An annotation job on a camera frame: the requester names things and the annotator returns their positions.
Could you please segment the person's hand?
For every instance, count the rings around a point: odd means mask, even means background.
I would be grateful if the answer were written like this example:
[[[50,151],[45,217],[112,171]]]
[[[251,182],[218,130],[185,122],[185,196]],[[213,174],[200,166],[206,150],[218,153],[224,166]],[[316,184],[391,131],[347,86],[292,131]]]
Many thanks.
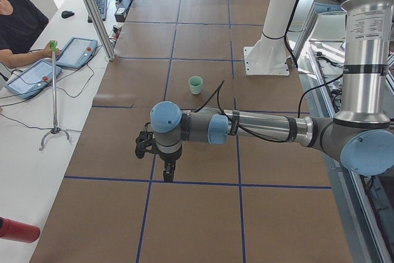
[[[59,48],[56,48],[55,50],[55,55],[58,56],[61,53],[61,50]],[[53,54],[52,48],[50,46],[50,43],[48,43],[45,48],[41,51],[41,58],[51,58]]]

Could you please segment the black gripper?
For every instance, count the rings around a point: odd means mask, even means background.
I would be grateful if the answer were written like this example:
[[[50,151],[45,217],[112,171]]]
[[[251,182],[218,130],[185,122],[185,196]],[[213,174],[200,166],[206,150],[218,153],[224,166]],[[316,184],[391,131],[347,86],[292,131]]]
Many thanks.
[[[164,181],[172,182],[174,180],[174,168],[176,161],[178,160],[177,153],[164,153],[161,155],[161,159],[164,161],[163,179]]]

